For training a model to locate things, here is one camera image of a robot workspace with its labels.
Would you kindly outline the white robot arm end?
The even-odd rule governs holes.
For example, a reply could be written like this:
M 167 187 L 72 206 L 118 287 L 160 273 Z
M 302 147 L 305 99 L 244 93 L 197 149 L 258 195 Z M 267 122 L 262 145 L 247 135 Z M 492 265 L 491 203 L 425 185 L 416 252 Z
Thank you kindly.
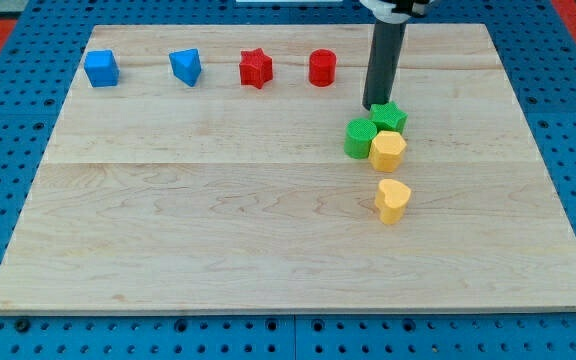
M 373 16 L 384 23 L 401 24 L 411 17 L 424 17 L 436 0 L 360 0 Z

